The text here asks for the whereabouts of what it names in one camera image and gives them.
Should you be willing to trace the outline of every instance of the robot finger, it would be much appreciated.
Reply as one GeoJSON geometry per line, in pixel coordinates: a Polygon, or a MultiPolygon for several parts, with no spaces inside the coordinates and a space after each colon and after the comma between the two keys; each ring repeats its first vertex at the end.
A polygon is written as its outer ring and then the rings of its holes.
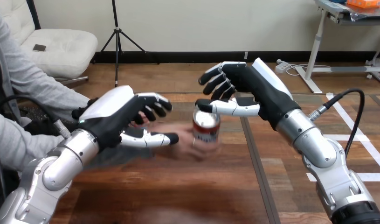
{"type": "Polygon", "coordinates": [[[203,94],[209,95],[213,92],[217,85],[224,82],[226,80],[224,73],[220,73],[219,75],[213,77],[203,89],[203,94]]]}
{"type": "Polygon", "coordinates": [[[137,125],[141,125],[143,124],[143,118],[140,114],[136,115],[135,118],[133,119],[134,122],[137,124],[137,125]]]}
{"type": "Polygon", "coordinates": [[[149,106],[145,106],[141,111],[143,113],[145,113],[145,115],[146,115],[147,119],[149,119],[149,121],[155,121],[157,119],[155,117],[152,109],[149,106]]]}
{"type": "Polygon", "coordinates": [[[228,90],[231,87],[231,84],[228,80],[221,83],[219,86],[216,87],[216,90],[214,91],[212,95],[212,99],[220,99],[221,95],[228,90]]]}
{"type": "Polygon", "coordinates": [[[172,104],[171,102],[169,102],[169,100],[161,95],[159,95],[158,93],[156,93],[157,95],[157,103],[161,104],[161,106],[163,106],[166,110],[168,111],[172,111],[172,104]]]}
{"type": "Polygon", "coordinates": [[[231,87],[223,93],[223,96],[221,98],[230,99],[234,93],[235,93],[235,87],[231,85],[231,87]]]}
{"type": "Polygon", "coordinates": [[[143,92],[138,94],[139,97],[144,97],[146,100],[146,105],[151,106],[154,103],[161,104],[166,110],[172,110],[172,104],[169,100],[158,93],[155,92],[143,92]]]}
{"type": "Polygon", "coordinates": [[[221,70],[219,70],[220,64],[217,64],[205,71],[205,73],[198,79],[198,83],[200,85],[205,85],[211,78],[219,75],[221,73],[221,70]]]}
{"type": "Polygon", "coordinates": [[[260,105],[251,98],[233,98],[233,100],[198,99],[195,105],[204,112],[231,116],[256,116],[260,111],[260,105]]]}
{"type": "Polygon", "coordinates": [[[176,144],[179,137],[175,133],[148,133],[146,130],[129,127],[120,134],[121,145],[132,147],[160,147],[176,144]]]}
{"type": "Polygon", "coordinates": [[[164,111],[164,109],[162,108],[162,105],[159,104],[159,103],[154,103],[153,105],[151,105],[151,108],[155,111],[155,113],[163,118],[163,117],[166,117],[166,112],[164,111]]]}

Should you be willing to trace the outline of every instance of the smartphone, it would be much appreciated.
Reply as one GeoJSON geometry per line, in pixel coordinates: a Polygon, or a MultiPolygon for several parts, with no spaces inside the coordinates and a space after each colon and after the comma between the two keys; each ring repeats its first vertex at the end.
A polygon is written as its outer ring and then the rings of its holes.
{"type": "Polygon", "coordinates": [[[33,51],[44,52],[46,51],[46,47],[47,46],[35,44],[35,46],[33,47],[33,51]]]}

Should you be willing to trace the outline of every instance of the soda can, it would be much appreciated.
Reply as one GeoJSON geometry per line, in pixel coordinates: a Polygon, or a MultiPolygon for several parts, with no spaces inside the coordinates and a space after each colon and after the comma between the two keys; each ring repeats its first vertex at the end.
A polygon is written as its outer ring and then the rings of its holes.
{"type": "Polygon", "coordinates": [[[219,136],[220,116],[195,110],[193,114],[193,133],[196,139],[204,142],[216,142],[219,136]]]}

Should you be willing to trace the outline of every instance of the wooden table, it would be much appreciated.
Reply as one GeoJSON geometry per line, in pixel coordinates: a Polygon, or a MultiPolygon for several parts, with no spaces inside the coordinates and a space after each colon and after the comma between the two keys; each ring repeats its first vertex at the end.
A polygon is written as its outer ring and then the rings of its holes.
{"type": "MultiPolygon", "coordinates": [[[[191,122],[200,94],[164,94],[163,121],[191,122]]],[[[221,153],[204,162],[136,159],[81,173],[51,224],[268,224],[239,118],[222,117],[221,153]]]]}
{"type": "MultiPolygon", "coordinates": [[[[325,95],[294,95],[305,114],[311,113],[327,101],[325,95]]],[[[350,95],[339,101],[348,115],[355,120],[359,97],[350,95]]],[[[260,154],[274,204],[283,224],[330,224],[316,194],[300,155],[260,118],[249,118],[251,131],[260,154]]],[[[351,129],[333,107],[315,121],[323,134],[349,135],[351,129]]],[[[359,126],[364,135],[380,153],[380,106],[366,96],[366,106],[359,126]]],[[[339,141],[343,147],[346,141],[339,141]]],[[[347,165],[357,173],[379,173],[380,165],[365,146],[354,141],[347,165]]],[[[365,182],[380,209],[380,182],[365,182]]]]}

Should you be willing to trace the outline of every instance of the black wire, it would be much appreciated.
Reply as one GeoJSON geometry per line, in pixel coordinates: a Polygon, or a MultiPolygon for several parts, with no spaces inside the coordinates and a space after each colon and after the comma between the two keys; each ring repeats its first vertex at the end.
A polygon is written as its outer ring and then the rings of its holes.
{"type": "MultiPolygon", "coordinates": [[[[2,106],[7,103],[8,101],[11,101],[13,99],[20,99],[20,98],[23,98],[23,99],[27,99],[27,100],[30,100],[32,101],[34,104],[38,105],[41,110],[46,113],[46,115],[49,117],[49,119],[54,123],[58,120],[58,118],[56,116],[54,116],[52,113],[50,113],[50,111],[48,111],[44,106],[42,106],[42,104],[37,101],[36,99],[34,98],[31,98],[29,96],[23,96],[23,95],[14,95],[14,96],[9,96],[9,97],[6,97],[4,98],[1,102],[0,102],[0,109],[2,108],[2,106]]],[[[3,200],[6,199],[7,197],[7,193],[6,193],[6,184],[5,184],[5,180],[4,180],[4,175],[3,175],[3,167],[2,167],[2,164],[0,162],[0,186],[2,187],[2,196],[3,196],[3,200]]]]}
{"type": "Polygon", "coordinates": [[[346,144],[346,147],[345,147],[345,156],[346,156],[346,158],[348,157],[348,153],[349,153],[350,147],[352,145],[354,136],[356,135],[357,128],[359,127],[361,115],[363,114],[364,104],[365,104],[365,101],[366,101],[366,97],[364,95],[364,92],[361,89],[357,89],[357,88],[348,89],[348,90],[343,91],[342,93],[334,96],[327,103],[323,104],[327,109],[329,109],[334,103],[336,103],[338,100],[340,100],[341,98],[343,98],[344,95],[347,95],[347,94],[349,94],[351,92],[358,92],[359,93],[359,95],[360,95],[360,104],[359,104],[359,110],[357,111],[356,119],[354,121],[352,132],[351,132],[351,134],[349,136],[348,143],[346,144]]]}

